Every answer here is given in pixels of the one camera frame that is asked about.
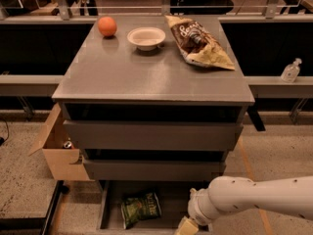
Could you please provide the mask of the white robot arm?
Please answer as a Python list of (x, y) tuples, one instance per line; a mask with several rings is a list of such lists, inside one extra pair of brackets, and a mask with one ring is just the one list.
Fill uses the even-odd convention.
[(246, 177), (219, 176), (207, 188), (190, 190), (188, 217), (174, 235), (196, 235), (223, 215), (260, 209), (313, 219), (313, 177), (295, 177), (255, 182)]

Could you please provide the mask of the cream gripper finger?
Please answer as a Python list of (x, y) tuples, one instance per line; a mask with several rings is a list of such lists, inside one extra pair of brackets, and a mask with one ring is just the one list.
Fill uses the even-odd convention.
[(178, 224), (174, 235), (196, 235), (199, 226), (191, 219), (184, 216)]

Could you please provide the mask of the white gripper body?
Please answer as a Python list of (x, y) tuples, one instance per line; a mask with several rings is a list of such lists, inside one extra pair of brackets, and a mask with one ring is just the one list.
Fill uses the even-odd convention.
[(209, 198), (208, 188), (190, 190), (188, 214), (200, 226), (206, 226), (216, 218), (216, 208)]

